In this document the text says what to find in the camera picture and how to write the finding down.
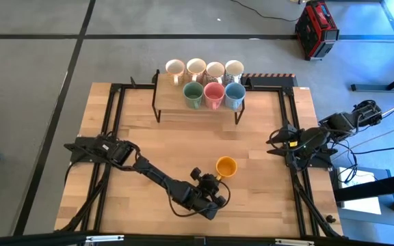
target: red toolbox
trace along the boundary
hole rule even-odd
[[[309,1],[295,25],[305,59],[324,57],[339,39],[339,30],[324,0]]]

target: mug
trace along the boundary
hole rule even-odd
[[[224,90],[226,107],[236,111],[246,96],[246,89],[240,83],[230,83]]]
[[[224,87],[217,82],[210,82],[205,86],[203,94],[205,95],[206,106],[212,110],[216,110],[222,104]]]
[[[206,62],[199,58],[193,58],[186,63],[189,79],[192,82],[202,83],[203,72],[206,69]]]
[[[173,76],[171,84],[179,85],[183,80],[183,71],[185,70],[185,64],[179,59],[172,59],[165,65],[167,73]]]
[[[239,83],[244,72],[244,65],[237,60],[231,60],[226,63],[226,74],[224,75],[225,84]]]
[[[189,82],[183,87],[185,103],[192,109],[198,109],[203,97],[203,85],[199,82]]]
[[[206,67],[206,82],[218,82],[223,83],[224,66],[220,62],[211,62]]]
[[[218,159],[217,164],[215,165],[217,169],[217,180],[221,180],[222,178],[229,178],[235,175],[237,172],[237,162],[229,156],[223,156]]]

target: green mug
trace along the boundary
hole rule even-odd
[[[203,85],[198,82],[190,82],[183,87],[186,105],[192,109],[198,109],[203,97]]]

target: mug handle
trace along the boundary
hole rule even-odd
[[[174,85],[179,85],[179,76],[178,75],[174,76]]]

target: red mug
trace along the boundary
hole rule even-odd
[[[224,87],[218,82],[210,82],[205,86],[203,94],[205,95],[206,106],[212,110],[216,110],[222,104]]]

